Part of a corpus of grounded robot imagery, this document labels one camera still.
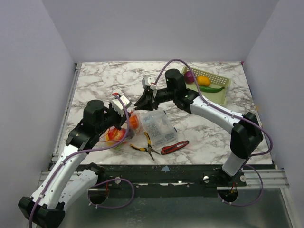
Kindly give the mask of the yellow toy bell pepper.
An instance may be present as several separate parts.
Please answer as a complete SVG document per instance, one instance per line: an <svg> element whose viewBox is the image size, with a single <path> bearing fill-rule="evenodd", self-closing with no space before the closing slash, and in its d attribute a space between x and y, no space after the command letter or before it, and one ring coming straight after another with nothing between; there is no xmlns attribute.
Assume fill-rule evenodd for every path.
<svg viewBox="0 0 304 228"><path fill-rule="evenodd" d="M108 140L105 142L106 146L113 146L119 143L119 140Z"/></svg>

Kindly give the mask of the clear zip top bag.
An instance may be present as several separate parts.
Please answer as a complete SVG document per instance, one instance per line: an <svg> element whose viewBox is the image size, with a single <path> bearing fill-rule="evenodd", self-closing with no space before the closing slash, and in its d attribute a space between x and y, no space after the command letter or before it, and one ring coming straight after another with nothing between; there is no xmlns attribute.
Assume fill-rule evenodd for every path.
<svg viewBox="0 0 304 228"><path fill-rule="evenodd" d="M142 124L140 122L140 113L138 111L132 110L129 117L129 130L127 131L127 122L125 122L121 129L115 127L110 127L106 130L104 134L99 139L97 146L99 147L110 147L117 144L127 132L125 139L112 150L119 150L125 145L128 145L131 140L133 140L139 133L143 130Z"/></svg>

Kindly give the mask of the dark purple toy plum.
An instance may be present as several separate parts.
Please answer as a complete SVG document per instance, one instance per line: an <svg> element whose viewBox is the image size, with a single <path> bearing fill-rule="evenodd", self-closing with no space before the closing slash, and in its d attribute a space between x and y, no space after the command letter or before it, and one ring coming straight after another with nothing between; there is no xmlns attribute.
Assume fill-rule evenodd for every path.
<svg viewBox="0 0 304 228"><path fill-rule="evenodd" d="M127 136L125 137L125 140L131 140L133 137L135 136L135 132L134 131L129 131L127 133Z"/></svg>

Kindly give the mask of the orange toy pumpkin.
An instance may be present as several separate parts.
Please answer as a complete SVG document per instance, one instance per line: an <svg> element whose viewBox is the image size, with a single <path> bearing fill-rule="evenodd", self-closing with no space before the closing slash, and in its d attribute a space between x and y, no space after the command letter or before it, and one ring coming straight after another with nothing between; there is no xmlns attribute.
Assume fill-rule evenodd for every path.
<svg viewBox="0 0 304 228"><path fill-rule="evenodd" d="M136 130L137 128L139 128L140 122L138 120L137 115L131 115L129 117L129 124L130 124L130 128L133 130Z"/></svg>

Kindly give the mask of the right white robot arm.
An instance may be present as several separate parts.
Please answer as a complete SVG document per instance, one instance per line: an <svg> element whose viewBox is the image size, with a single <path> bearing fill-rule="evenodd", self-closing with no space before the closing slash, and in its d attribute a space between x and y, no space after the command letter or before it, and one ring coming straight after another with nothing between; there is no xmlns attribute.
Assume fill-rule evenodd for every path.
<svg viewBox="0 0 304 228"><path fill-rule="evenodd" d="M201 116L227 131L231 136L231 154L223 164L218 180L224 186L231 185L236 180L235 175L263 140L257 117L251 112L245 115L233 112L187 88L177 69L167 70L165 79L166 87L157 89L153 78L145 76L142 79L144 92L135 103L135 109L153 111L159 104L173 101L180 110Z"/></svg>

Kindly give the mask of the red toy apple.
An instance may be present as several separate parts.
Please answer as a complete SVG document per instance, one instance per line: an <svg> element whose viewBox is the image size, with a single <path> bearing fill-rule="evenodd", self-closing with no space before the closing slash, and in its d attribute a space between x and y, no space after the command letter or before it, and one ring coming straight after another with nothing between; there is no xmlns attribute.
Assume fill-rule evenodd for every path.
<svg viewBox="0 0 304 228"><path fill-rule="evenodd" d="M107 140L121 140L125 135L126 130L121 128L120 130L117 128L112 128L107 133Z"/></svg>

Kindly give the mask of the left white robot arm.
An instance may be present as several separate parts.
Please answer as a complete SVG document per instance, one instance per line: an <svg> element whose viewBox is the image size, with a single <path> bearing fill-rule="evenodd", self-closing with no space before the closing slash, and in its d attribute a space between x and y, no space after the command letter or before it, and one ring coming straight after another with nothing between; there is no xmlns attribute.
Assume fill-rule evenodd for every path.
<svg viewBox="0 0 304 228"><path fill-rule="evenodd" d="M129 123L127 108L130 105L124 95L116 95L108 107L100 100L87 103L83 118L69 133L63 152L49 175L30 197L22 197L18 203L29 227L34 224L41 228L59 227L68 208L85 190L92 185L96 188L104 185L104 170L96 164L89 165L72 183L69 181L79 164L95 151L94 146L107 129L119 129Z"/></svg>

